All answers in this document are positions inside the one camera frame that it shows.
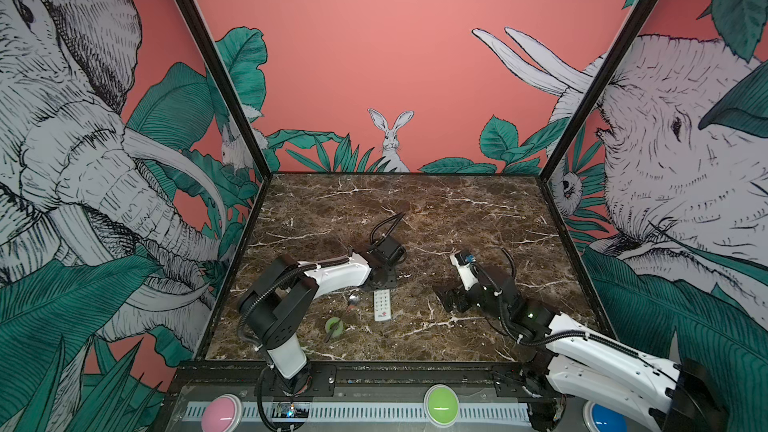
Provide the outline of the white remote control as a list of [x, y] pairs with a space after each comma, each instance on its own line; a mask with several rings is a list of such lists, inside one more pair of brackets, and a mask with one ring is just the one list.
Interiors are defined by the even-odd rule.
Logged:
[[389, 289], [376, 290], [373, 295], [374, 320], [385, 322], [392, 319], [391, 292]]

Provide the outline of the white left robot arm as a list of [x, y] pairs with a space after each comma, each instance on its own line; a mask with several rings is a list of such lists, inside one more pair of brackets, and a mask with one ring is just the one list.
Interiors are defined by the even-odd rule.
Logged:
[[396, 266], [406, 257], [405, 247], [391, 236], [404, 218], [390, 216], [372, 229], [368, 244], [350, 248], [345, 255], [320, 261], [297, 261], [284, 254], [238, 299], [238, 338], [262, 354], [266, 365], [259, 373], [255, 395], [259, 417], [270, 431], [295, 431], [295, 420], [276, 424], [266, 414], [263, 391], [267, 373], [277, 379], [281, 392], [293, 399], [311, 385], [309, 361], [297, 331], [316, 298], [344, 289], [382, 290], [396, 280]]

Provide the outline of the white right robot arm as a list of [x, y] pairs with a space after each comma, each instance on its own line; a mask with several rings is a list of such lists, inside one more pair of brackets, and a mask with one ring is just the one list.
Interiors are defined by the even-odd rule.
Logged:
[[651, 431], [724, 431], [729, 411], [706, 368], [639, 351], [525, 297], [516, 270], [484, 267], [468, 251], [450, 257], [460, 282], [435, 290], [448, 312], [475, 307], [503, 335], [535, 350], [514, 380], [535, 396], [574, 396]]

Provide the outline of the green tape roll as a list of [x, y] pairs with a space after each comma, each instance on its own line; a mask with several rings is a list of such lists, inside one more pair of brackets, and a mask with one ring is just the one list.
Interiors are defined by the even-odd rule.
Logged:
[[337, 338], [341, 336], [344, 332], [344, 321], [340, 317], [331, 317], [328, 319], [325, 323], [325, 342], [329, 342], [330, 340]]

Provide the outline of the green push button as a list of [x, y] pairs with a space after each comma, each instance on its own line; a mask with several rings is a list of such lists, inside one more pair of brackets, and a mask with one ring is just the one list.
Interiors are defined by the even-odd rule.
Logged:
[[424, 395], [423, 405], [428, 420], [436, 427], [451, 427], [459, 418], [458, 396], [445, 384], [430, 387]]

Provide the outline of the blue push button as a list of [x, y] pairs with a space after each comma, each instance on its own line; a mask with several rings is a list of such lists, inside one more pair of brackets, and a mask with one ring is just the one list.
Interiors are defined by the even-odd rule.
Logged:
[[628, 424], [624, 416], [589, 401], [582, 409], [584, 425], [589, 432], [627, 432]]

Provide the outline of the pink push button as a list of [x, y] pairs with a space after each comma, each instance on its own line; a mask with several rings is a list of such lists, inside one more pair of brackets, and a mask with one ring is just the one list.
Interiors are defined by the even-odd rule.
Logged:
[[239, 397], [224, 394], [214, 399], [201, 418], [203, 432], [232, 432], [243, 417], [243, 404]]

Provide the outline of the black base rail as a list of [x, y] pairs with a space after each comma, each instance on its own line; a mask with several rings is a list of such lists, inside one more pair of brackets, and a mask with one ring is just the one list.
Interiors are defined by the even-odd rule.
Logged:
[[[260, 389], [266, 396], [331, 397], [343, 388], [380, 387], [406, 389], [444, 384], [457, 392], [489, 388], [494, 397], [536, 401], [554, 398], [557, 393], [533, 367], [517, 362], [396, 362], [396, 361], [311, 361], [309, 370], [297, 379], [283, 379], [262, 361], [190, 361], [177, 369], [169, 391], [178, 394], [185, 387], [244, 389], [253, 395]], [[263, 384], [257, 386], [260, 375]]]

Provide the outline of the black left corner post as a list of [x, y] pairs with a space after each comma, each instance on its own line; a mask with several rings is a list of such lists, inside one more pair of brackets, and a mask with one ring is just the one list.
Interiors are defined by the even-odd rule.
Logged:
[[203, 57], [207, 70], [211, 73], [214, 83], [222, 95], [228, 112], [241, 133], [256, 170], [266, 181], [269, 181], [272, 178], [272, 172], [253, 135], [253, 128], [244, 114], [242, 103], [196, 0], [174, 0], [174, 2]]

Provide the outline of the black corner post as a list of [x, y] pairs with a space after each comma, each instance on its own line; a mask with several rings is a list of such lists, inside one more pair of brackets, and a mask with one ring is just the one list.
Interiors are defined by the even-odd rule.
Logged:
[[570, 144], [583, 127], [591, 112], [595, 109], [597, 100], [607, 88], [614, 73], [621, 65], [633, 41], [651, 15], [659, 0], [637, 0], [630, 14], [605, 56], [603, 64], [584, 93], [579, 105], [570, 119], [562, 137], [556, 144], [552, 156], [540, 172], [538, 178], [542, 182], [549, 181], [556, 166], [560, 163]]
[[214, 83], [222, 95], [228, 112], [241, 133], [256, 170], [266, 181], [269, 181], [272, 178], [272, 172], [253, 135], [253, 128], [244, 114], [242, 103], [196, 0], [174, 0], [174, 2], [203, 57], [207, 70], [211, 73]]

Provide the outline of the black right corner post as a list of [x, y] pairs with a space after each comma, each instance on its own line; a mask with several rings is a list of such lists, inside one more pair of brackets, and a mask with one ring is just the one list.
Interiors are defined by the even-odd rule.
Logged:
[[542, 182], [549, 181], [556, 166], [560, 163], [570, 144], [583, 127], [591, 112], [595, 109], [597, 100], [607, 88], [614, 73], [621, 65], [633, 41], [651, 15], [659, 0], [637, 0], [630, 14], [605, 56], [603, 64], [584, 93], [579, 105], [570, 119], [562, 137], [556, 144], [552, 156], [540, 172], [538, 178]]

